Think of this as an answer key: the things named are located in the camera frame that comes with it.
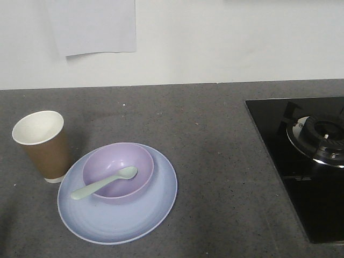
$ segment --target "white wall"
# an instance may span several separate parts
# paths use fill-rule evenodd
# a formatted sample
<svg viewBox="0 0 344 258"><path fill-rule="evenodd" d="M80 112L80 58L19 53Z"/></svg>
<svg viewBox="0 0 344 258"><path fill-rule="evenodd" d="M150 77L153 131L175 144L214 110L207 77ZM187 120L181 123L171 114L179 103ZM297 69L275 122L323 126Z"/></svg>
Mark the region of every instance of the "white wall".
<svg viewBox="0 0 344 258"><path fill-rule="evenodd" d="M61 58L44 0L0 0L0 89L344 77L344 1L137 0L137 52Z"/></svg>

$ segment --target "white cup rim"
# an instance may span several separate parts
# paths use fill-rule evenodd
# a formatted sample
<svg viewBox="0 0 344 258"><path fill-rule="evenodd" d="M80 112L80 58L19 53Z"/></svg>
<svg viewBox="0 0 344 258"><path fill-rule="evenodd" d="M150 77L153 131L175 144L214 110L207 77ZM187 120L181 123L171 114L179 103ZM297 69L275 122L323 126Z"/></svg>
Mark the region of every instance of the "white cup rim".
<svg viewBox="0 0 344 258"><path fill-rule="evenodd" d="M46 138L44 140L41 140L41 141L37 141L37 142L24 142L24 141L21 141L21 140L17 139L17 137L15 136L16 135L16 130L21 125L21 123L23 121L29 119L31 116L35 116L35 115L38 115L40 113L53 113L53 114L56 114L58 116L59 127L55 130L55 132L53 134L51 134L48 138ZM28 114L25 117L23 117L21 120L19 120L15 124L15 126L12 129L12 138L13 138L13 140L15 142L17 142L19 144L22 144L22 145L38 145L38 144L43 144L44 142L48 142L51 139L53 139L55 136L57 136L61 132L61 130L63 129L64 123L65 123L65 121L63 120L63 116L60 113L58 113L56 111L53 111L53 110L42 110L42 111L38 111L38 112L35 112L35 113L31 113L31 114Z"/></svg>

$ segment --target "spoon handle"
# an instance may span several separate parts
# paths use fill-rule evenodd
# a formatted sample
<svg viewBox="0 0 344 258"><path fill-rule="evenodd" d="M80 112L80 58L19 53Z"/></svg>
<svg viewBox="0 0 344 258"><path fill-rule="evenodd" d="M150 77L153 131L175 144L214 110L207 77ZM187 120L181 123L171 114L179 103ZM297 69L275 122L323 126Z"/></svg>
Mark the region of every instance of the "spoon handle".
<svg viewBox="0 0 344 258"><path fill-rule="evenodd" d="M92 184L86 185L83 188L80 188L80 189L73 191L70 194L70 196L74 200L80 200L86 196L89 196L90 194L96 192L100 188L106 186L107 184L109 184L112 181L115 181L116 179L119 179L119 178L121 178L121 176L118 176L118 175L109 176L103 180L94 182Z"/></svg>

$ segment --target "tableware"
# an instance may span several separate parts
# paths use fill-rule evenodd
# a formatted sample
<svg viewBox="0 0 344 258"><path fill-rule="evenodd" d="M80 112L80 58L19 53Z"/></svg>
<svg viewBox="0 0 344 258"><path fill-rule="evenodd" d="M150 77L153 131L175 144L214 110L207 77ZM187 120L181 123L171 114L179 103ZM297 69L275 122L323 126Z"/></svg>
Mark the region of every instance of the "tableware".
<svg viewBox="0 0 344 258"><path fill-rule="evenodd" d="M93 195L111 204L131 202L146 190L152 177L154 162L150 153L132 142L117 142L97 149L86 160L82 178L88 185L114 174L118 169L134 166L138 174L133 180L109 183Z"/></svg>
<svg viewBox="0 0 344 258"><path fill-rule="evenodd" d="M83 186L82 168L91 153L67 172L58 193L59 215L73 234L101 245L118 245L139 239L158 227L173 207L177 177L169 160L156 149L149 151L154 171L147 191L131 203L110 205L91 195L75 201L70 193Z"/></svg>
<svg viewBox="0 0 344 258"><path fill-rule="evenodd" d="M22 118L12 130L14 141L28 154L49 183L59 183L71 166L64 120L56 111L45 110Z"/></svg>
<svg viewBox="0 0 344 258"><path fill-rule="evenodd" d="M92 184L86 185L83 188L79 188L71 193L71 198L74 200L80 200L86 196L91 195L100 188L106 186L107 184L117 180L117 179L132 179L136 176L138 169L136 167L126 167L119 169L115 175L109 176L103 180L94 182Z"/></svg>

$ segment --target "bowl rim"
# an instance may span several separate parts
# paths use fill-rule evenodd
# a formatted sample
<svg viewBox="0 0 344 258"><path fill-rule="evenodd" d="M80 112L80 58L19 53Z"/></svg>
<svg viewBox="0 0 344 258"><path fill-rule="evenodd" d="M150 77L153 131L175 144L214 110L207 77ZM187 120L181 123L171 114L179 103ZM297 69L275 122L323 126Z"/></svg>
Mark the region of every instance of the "bowl rim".
<svg viewBox="0 0 344 258"><path fill-rule="evenodd" d="M84 169L85 169L85 166L86 164L88 163L88 161L90 160L91 157L93 157L93 155L95 155L97 152L99 152L100 150L102 150L103 148L106 148L106 147L109 147L109 146L112 146L112 145L135 145L136 147L142 149L144 152L146 152L149 156L149 161L150 163L152 164L152 169L150 170L149 172L149 177L148 179L144 182L144 184L140 187L140 188L137 188L135 191L133 192L130 192L130 193L127 193L126 195L121 195L121 196L115 196L115 197L109 197L109 196L103 196L103 195L99 195L97 193L93 193L92 195L98 197L98 198L101 198L101 199L105 199L105 200L119 200L119 199L122 199L122 198L125 198L125 197L128 197L128 196L131 196L137 192L139 192L141 189L143 189L147 184L148 182L151 180L152 176L153 176L153 171L154 171L154 160L153 160L153 157L152 155L149 153L148 150L146 150L145 148L143 148L142 146L136 144L135 142L115 142L113 144L108 144L108 145L104 145L98 149L96 149L88 158L87 160L85 161L83 167L82 167L82 181L83 183L86 185L85 183L85 180L84 180Z"/></svg>

